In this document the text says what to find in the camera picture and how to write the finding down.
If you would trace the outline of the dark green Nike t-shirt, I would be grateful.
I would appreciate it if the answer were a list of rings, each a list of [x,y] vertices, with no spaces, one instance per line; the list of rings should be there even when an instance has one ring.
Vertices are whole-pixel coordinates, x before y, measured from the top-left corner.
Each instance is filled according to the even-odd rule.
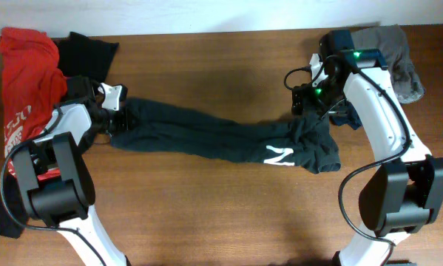
[[[299,166],[318,174],[341,168],[329,122],[309,114],[287,121],[240,124],[153,100],[126,101],[129,127],[111,146],[127,151],[168,151],[232,163]]]

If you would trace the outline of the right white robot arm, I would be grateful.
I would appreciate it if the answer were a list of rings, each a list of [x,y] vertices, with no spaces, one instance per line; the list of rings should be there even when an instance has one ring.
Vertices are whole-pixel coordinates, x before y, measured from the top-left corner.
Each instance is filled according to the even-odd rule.
[[[355,48],[350,30],[332,30],[321,37],[319,51],[306,67],[309,83],[292,87],[295,115],[307,110],[320,117],[336,115],[349,102],[370,142],[374,162],[345,177],[343,191],[357,174],[376,172],[359,194],[360,226],[345,221],[355,232],[337,251],[333,265],[389,265],[394,248],[423,226],[436,221],[443,203],[443,157],[433,157],[408,121],[378,49]]]

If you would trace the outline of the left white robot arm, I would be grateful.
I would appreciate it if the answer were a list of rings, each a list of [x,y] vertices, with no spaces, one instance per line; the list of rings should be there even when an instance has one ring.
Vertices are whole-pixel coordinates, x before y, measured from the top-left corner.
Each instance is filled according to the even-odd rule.
[[[79,147],[91,134],[127,129],[127,88],[84,77],[67,85],[43,131],[12,148],[5,162],[13,164],[25,212],[43,222],[33,230],[61,234],[86,265],[129,265],[98,218]]]

